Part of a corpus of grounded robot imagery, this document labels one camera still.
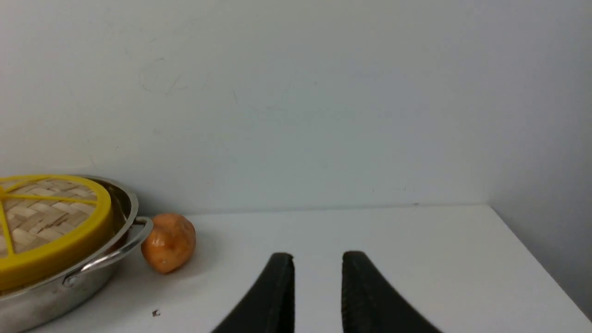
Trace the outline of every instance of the yellow steamer lid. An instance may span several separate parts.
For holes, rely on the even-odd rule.
[[[57,274],[113,236],[111,197],[69,175],[0,178],[0,292]]]

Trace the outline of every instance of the pot rim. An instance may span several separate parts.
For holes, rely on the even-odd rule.
[[[93,254],[91,254],[90,256],[86,257],[84,260],[78,262],[76,265],[71,266],[70,268],[68,268],[67,270],[61,271],[60,273],[57,273],[54,276],[51,276],[43,281],[40,281],[36,284],[30,285],[28,287],[25,287],[23,289],[17,290],[15,292],[12,292],[10,294],[7,294],[5,296],[1,296],[0,297],[0,301],[4,301],[4,300],[8,300],[8,299],[12,299],[15,297],[18,297],[19,295],[22,295],[23,293],[26,292],[30,292],[32,290],[35,290],[39,287],[45,286],[47,284],[50,284],[58,279],[63,279],[65,278],[68,274],[74,272],[75,270],[77,270],[78,268],[83,267],[84,265],[86,265],[87,263],[95,260],[96,258],[104,255],[105,251],[107,251],[108,249],[110,249],[115,243],[117,243],[131,228],[131,225],[134,223],[137,215],[138,215],[138,198],[136,196],[136,194],[131,191],[128,187],[126,187],[125,185],[122,185],[121,183],[114,181],[112,179],[109,178],[104,178],[104,177],[99,177],[99,176],[92,176],[92,175],[77,175],[79,177],[84,177],[87,178],[89,180],[92,181],[101,181],[101,182],[107,182],[117,188],[119,188],[121,191],[123,191],[127,197],[130,200],[130,214],[127,216],[126,222],[123,224],[123,226],[121,227],[121,229],[115,234],[115,236],[113,236],[111,238],[110,241],[108,241],[105,245],[103,245],[99,250],[95,251]]]

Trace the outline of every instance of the stainless steel pot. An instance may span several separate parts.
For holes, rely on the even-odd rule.
[[[109,179],[83,177],[103,185],[111,195],[115,237],[70,269],[33,286],[0,297],[0,332],[22,332],[79,306],[105,285],[121,259],[137,248],[152,231],[152,220],[137,217],[138,199],[125,186]],[[133,226],[141,228],[128,240]]]

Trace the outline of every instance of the white table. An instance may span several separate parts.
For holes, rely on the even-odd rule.
[[[487,206],[189,216],[197,256],[160,276],[139,251],[45,332],[210,332],[273,252],[294,256],[296,331],[342,332],[341,256],[365,251],[445,333],[590,333],[592,324]],[[160,316],[153,316],[158,309]]]

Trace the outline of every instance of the orange potato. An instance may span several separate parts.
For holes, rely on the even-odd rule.
[[[154,270],[167,274],[183,266],[195,250],[195,228],[179,214],[160,214],[154,229],[142,243],[142,255]]]

